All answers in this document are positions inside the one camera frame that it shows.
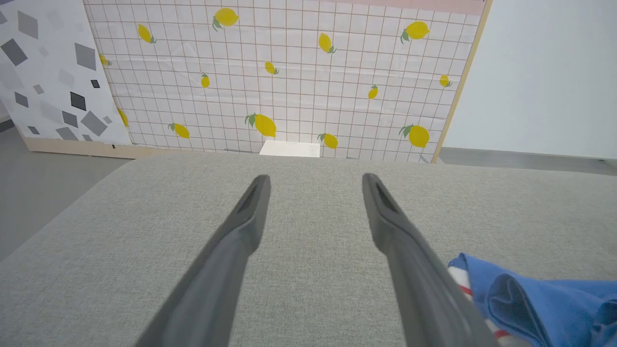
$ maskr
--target wooden frame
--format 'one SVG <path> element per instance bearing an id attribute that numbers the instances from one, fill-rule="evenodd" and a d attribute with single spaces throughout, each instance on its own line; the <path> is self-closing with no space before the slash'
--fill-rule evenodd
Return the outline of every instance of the wooden frame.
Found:
<path id="1" fill-rule="evenodd" d="M 447 135 L 448 129 L 450 127 L 450 123 L 452 121 L 452 117 L 454 116 L 454 112 L 456 110 L 458 100 L 460 99 L 461 93 L 463 92 L 463 88 L 465 87 L 465 82 L 467 81 L 467 76 L 471 69 L 471 64 L 473 63 L 473 58 L 478 50 L 478 44 L 482 37 L 482 32 L 484 31 L 484 26 L 486 24 L 486 20 L 489 16 L 489 12 L 492 5 L 492 0 L 486 0 L 486 5 L 484 6 L 484 10 L 482 12 L 482 17 L 480 18 L 480 23 L 478 25 L 478 31 L 476 33 L 476 37 L 471 45 L 471 51 L 469 53 L 469 57 L 467 59 L 467 64 L 463 69 L 463 75 L 461 77 L 460 86 L 457 88 L 457 92 L 454 96 L 454 101 L 452 102 L 452 107 L 450 108 L 450 112 L 448 113 L 448 117 L 446 118 L 444 129 L 437 143 L 437 148 L 435 149 L 435 153 L 433 154 L 433 159 L 431 161 L 432 164 L 435 164 L 439 158 L 439 153 L 441 152 L 441 147 L 444 143 L 445 136 Z M 160 148 L 150 148 L 150 147 L 142 147 L 142 146 L 125 146 L 125 145 L 114 145 L 114 144 L 106 144 L 101 142 L 89 142 L 89 141 L 67 141 L 67 140 L 57 140 L 57 139 L 47 139 L 47 138 L 32 138 L 26 137 L 16 126 L 19 134 L 22 137 L 23 142 L 26 144 L 28 150 L 33 152 L 48 152 L 48 153 L 64 153 L 64 154 L 77 154 L 82 156 L 99 156 L 99 157 L 116 157 L 116 158 L 127 158 L 127 159 L 137 159 L 141 157 L 150 156 L 152 154 L 162 154 L 162 153 L 173 153 L 180 152 L 179 149 L 160 149 Z"/>
<path id="2" fill-rule="evenodd" d="M 484 25 L 486 24 L 486 19 L 489 17 L 489 11 L 491 10 L 491 5 L 493 4 L 493 0 L 486 0 L 486 5 L 484 5 L 484 11 L 482 11 L 482 17 L 480 17 L 480 23 L 478 25 L 478 32 L 476 32 L 476 37 L 473 40 L 473 44 L 471 45 L 471 51 L 469 52 L 469 57 L 467 58 L 467 64 L 465 64 L 465 68 L 463 69 L 463 76 L 461 77 L 460 85 L 457 89 L 456 94 L 454 95 L 454 101 L 452 101 L 452 107 L 450 107 L 450 113 L 448 113 L 448 118 L 445 120 L 444 130 L 441 133 L 441 138 L 437 143 L 437 148 L 435 149 L 435 153 L 433 154 L 433 159 L 431 160 L 432 164 L 437 162 L 439 158 L 439 152 L 441 152 L 441 146 L 444 144 L 445 136 L 448 134 L 448 128 L 450 128 L 450 123 L 452 121 L 452 117 L 454 116 L 454 111 L 457 108 L 458 100 L 461 97 L 461 93 L 463 92 L 463 88 L 465 87 L 465 82 L 467 81 L 467 75 L 469 74 L 469 70 L 471 69 L 471 64 L 473 63 L 473 57 L 476 55 L 476 51 L 478 50 L 478 44 L 480 42 L 480 38 L 482 37 L 482 32 L 484 31 Z"/>
<path id="3" fill-rule="evenodd" d="M 180 149 L 161 149 L 142 146 L 125 146 L 122 144 L 108 144 L 93 141 L 68 141 L 53 138 L 33 138 L 26 137 L 22 131 L 16 127 L 19 135 L 29 151 L 77 154 L 80 156 L 113 157 L 137 159 L 151 156 L 153 154 L 180 152 Z"/>

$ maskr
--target gray couch cushion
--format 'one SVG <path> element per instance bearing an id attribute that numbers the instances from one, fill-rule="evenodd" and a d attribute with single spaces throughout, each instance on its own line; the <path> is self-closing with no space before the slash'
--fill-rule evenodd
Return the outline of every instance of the gray couch cushion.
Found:
<path id="1" fill-rule="evenodd" d="M 0 263 L 0 345 L 132 344 L 258 174 L 270 207 L 231 344 L 403 345 L 365 172 L 444 263 L 464 251 L 537 278 L 617 278 L 616 177 L 178 153 L 119 168 Z"/>

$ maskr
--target white wall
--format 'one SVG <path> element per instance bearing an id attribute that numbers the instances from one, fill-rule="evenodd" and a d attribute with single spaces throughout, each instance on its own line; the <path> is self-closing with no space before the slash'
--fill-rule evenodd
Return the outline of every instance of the white wall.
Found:
<path id="1" fill-rule="evenodd" d="M 616 0 L 494 0 L 444 146 L 617 159 L 616 19 Z"/>

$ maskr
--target gray floor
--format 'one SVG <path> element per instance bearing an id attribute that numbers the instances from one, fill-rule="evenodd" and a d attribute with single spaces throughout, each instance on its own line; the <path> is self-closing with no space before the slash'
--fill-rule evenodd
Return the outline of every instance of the gray floor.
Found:
<path id="1" fill-rule="evenodd" d="M 617 167 L 598 159 L 543 156 L 540 154 L 476 149 L 442 148 L 439 158 L 444 164 L 517 169 L 586 172 L 589 174 L 617 176 Z"/>
<path id="2" fill-rule="evenodd" d="M 0 261 L 128 159 L 34 153 L 0 133 Z"/>
<path id="3" fill-rule="evenodd" d="M 444 164 L 617 175 L 595 159 L 444 148 Z M 0 261 L 128 159 L 29 152 L 16 129 L 0 133 Z"/>

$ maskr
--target pink stripe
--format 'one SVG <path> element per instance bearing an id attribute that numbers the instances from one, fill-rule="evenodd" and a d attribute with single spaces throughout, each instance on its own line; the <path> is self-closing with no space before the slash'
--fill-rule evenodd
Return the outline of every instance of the pink stripe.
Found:
<path id="1" fill-rule="evenodd" d="M 459 285 L 459 287 L 461 287 L 461 289 L 463 290 L 463 292 L 464 292 L 465 294 L 469 294 L 469 295 L 473 296 L 473 294 L 472 294 L 472 292 L 471 292 L 471 289 L 469 289 L 469 288 L 467 288 L 467 287 L 465 287 L 465 286 L 461 286 L 461 285 Z"/>
<path id="2" fill-rule="evenodd" d="M 505 330 L 498 330 L 493 333 L 493 336 L 495 336 L 496 339 L 500 339 L 502 337 L 509 336 L 509 335 L 510 334 Z"/>
<path id="3" fill-rule="evenodd" d="M 460 14 L 482 15 L 486 0 L 329 0 L 348 4 L 392 6 L 404 9 L 432 10 Z"/>

